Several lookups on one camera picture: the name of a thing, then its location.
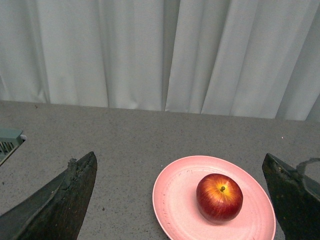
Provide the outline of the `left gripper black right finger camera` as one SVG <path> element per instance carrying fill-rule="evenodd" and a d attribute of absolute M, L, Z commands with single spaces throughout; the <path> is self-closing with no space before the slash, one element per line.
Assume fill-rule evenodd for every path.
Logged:
<path fill-rule="evenodd" d="M 276 219 L 287 240 L 320 238 L 320 184 L 305 174 L 310 158 L 296 168 L 267 153 L 262 171 Z"/>

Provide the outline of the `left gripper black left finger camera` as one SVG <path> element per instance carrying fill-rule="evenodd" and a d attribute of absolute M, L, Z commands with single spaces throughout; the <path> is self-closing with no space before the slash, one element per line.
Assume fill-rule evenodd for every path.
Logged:
<path fill-rule="evenodd" d="M 67 169 L 0 217 L 2 240 L 77 239 L 93 193 L 94 152 L 72 158 Z"/>

